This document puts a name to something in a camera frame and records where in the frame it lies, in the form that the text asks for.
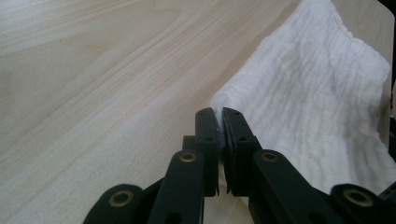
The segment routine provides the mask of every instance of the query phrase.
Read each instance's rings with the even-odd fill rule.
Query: wooden table
[[[81,223],[112,186],[163,177],[195,112],[298,2],[1,1],[0,223]],[[391,62],[391,13],[334,3]],[[205,223],[249,222],[225,189],[205,200]]]

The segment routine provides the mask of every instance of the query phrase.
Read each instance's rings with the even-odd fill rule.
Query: screw hole
[[[171,213],[165,219],[165,224],[178,224],[181,223],[181,215],[179,213]]]
[[[315,224],[326,224],[327,220],[322,214],[312,212],[308,215],[309,220]]]
[[[262,153],[262,159],[265,161],[275,162],[277,161],[277,155],[271,152]]]
[[[191,161],[195,161],[196,156],[193,153],[186,152],[186,153],[181,154],[179,158],[181,161],[191,162]]]
[[[344,189],[344,196],[352,203],[361,207],[373,206],[374,202],[366,193],[357,189]]]
[[[108,203],[110,203],[111,206],[113,207],[123,207],[127,205],[132,198],[134,197],[134,194],[129,191],[129,190],[120,190],[113,195],[111,195],[110,199],[108,200]]]

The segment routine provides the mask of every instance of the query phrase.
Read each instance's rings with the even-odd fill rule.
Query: white towel
[[[388,62],[343,25],[330,0],[304,0],[213,97],[241,111],[263,148],[283,153],[315,188],[379,193],[396,165],[376,130]]]

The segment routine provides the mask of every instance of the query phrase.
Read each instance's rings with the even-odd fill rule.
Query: tabletop
[[[333,0],[390,63],[392,14]],[[146,188],[194,135],[195,112],[297,0],[0,1],[0,223],[81,223],[107,189]],[[379,131],[387,139],[390,82]],[[220,189],[205,223],[252,223]]]

